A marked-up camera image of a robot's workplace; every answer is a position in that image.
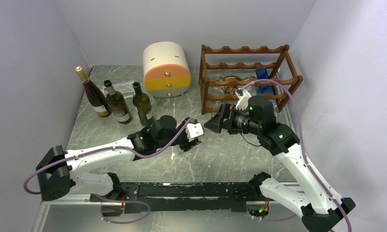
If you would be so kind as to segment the dark wine bottle white label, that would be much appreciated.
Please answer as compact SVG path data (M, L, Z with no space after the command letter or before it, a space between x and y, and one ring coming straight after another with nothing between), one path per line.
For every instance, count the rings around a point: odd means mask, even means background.
M139 82L133 82L134 96L133 105L137 108L140 123L143 126L150 126L154 122L153 110L149 96L141 89Z

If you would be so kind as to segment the dark green labelled wine bottle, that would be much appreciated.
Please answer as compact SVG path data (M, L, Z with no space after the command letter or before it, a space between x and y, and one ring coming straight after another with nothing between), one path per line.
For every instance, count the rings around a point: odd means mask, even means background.
M110 80L104 81L104 87L107 91L106 101L120 124L128 124L132 120L130 110L126 104L124 96L116 91Z

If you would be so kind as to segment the dark gold-capped wine bottle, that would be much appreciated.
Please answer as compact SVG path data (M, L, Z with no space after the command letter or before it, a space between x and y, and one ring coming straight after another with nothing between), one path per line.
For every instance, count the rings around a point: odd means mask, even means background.
M89 103L91 104L94 111L96 112L96 114L100 117L110 116L112 111L108 106L105 95L89 79L89 76L86 74L83 67L77 66L75 68L75 71L83 84L83 87L85 89L85 94L89 100Z

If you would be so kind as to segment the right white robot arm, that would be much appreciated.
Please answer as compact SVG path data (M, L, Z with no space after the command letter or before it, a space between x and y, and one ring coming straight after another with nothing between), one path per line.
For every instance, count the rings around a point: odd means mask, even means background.
M343 198L318 172L302 151L302 141L288 125L277 122L272 103L267 97L251 96L248 111L222 104L218 113L204 124L206 129L229 134L253 134L260 146L280 161L296 179L299 193L261 172L250 180L250 196L274 200L301 218L310 232L330 232L356 206L351 198Z

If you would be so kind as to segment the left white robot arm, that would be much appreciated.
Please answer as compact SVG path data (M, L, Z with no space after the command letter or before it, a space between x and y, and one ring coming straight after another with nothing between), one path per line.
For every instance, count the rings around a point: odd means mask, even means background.
M92 174L92 170L109 163L152 158L170 146L187 152L200 143L198 138L203 134L203 126L196 119L186 118L177 125L172 116L164 115L152 125L105 145L78 150L52 147L36 167L39 194L43 201L86 193L116 201L122 195L118 177Z

